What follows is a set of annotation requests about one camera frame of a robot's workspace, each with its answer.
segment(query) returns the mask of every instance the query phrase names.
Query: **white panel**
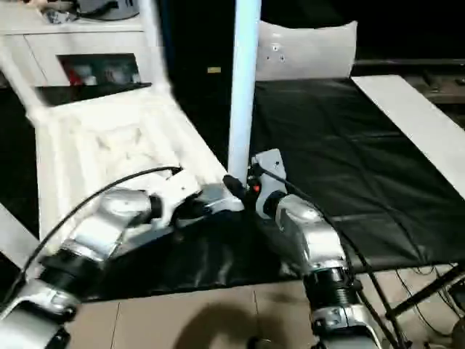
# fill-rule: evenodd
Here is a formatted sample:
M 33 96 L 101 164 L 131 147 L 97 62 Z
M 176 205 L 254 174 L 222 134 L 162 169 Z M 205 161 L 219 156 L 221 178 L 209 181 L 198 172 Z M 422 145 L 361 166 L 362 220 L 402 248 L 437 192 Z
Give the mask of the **white panel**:
M 39 244 L 38 240 L 0 204 L 0 252 L 22 268 Z
M 144 33 L 72 33 L 25 36 L 50 86 L 69 86 L 58 55 L 132 53 L 142 82 L 150 82 Z
M 352 80 L 465 198 L 465 132 L 400 76 Z
M 256 80 L 349 76 L 356 43 L 357 22 L 331 28 L 290 29 L 262 21 Z
M 42 73 L 24 36 L 4 36 L 3 39 L 26 81 L 31 86 L 46 86 L 45 75 Z

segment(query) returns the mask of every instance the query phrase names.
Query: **white shelf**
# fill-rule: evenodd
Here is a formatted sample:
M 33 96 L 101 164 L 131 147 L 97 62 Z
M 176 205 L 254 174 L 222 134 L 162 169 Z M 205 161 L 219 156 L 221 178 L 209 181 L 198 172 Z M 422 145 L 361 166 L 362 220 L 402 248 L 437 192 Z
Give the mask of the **white shelf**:
M 0 1 L 0 34 L 28 35 L 118 31 L 143 31 L 140 16 L 110 22 L 77 20 L 72 23 L 53 25 L 48 23 L 34 7 L 17 2 L 5 3 Z

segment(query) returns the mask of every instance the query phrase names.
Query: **white cabinet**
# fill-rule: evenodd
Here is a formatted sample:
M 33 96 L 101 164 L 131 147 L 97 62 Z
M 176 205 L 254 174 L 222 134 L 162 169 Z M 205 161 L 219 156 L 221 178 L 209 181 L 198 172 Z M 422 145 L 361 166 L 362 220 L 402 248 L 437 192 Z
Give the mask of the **white cabinet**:
M 63 58 L 92 60 L 89 55 L 99 55 L 94 61 L 124 57 L 141 82 L 150 82 L 150 57 L 139 17 L 53 25 L 33 7 L 0 0 L 0 35 L 5 35 L 15 62 L 33 86 L 69 86 Z
M 50 86 L 70 85 L 60 58 L 79 55 L 134 55 L 141 81 L 150 82 L 143 32 L 40 34 L 25 40 Z

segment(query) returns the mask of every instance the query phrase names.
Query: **white pole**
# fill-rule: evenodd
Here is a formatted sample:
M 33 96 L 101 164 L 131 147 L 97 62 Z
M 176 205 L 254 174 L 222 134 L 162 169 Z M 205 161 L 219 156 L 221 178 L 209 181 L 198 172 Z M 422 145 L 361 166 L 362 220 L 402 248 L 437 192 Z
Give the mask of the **white pole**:
M 236 0 L 228 172 L 247 181 L 262 0 Z
M 155 0 L 139 0 L 138 4 L 150 55 L 153 86 L 159 90 L 170 90 L 156 2 Z

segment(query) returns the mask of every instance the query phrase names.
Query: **tile floor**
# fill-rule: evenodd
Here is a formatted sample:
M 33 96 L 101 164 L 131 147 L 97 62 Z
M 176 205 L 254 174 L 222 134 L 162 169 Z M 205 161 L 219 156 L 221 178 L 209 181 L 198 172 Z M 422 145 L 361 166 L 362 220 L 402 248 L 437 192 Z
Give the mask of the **tile floor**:
M 406 298 L 393 272 L 378 275 L 393 305 Z M 412 292 L 435 277 L 413 270 L 401 270 L 400 275 Z M 360 279 L 381 310 L 368 277 Z M 422 303 L 420 309 L 442 332 L 450 332 L 457 320 L 438 296 Z M 411 340 L 439 340 L 413 310 L 403 314 L 400 323 Z M 299 282 L 85 305 L 69 330 L 71 349 L 245 349 L 254 335 L 271 339 L 274 348 L 304 349 L 314 344 L 307 299 Z

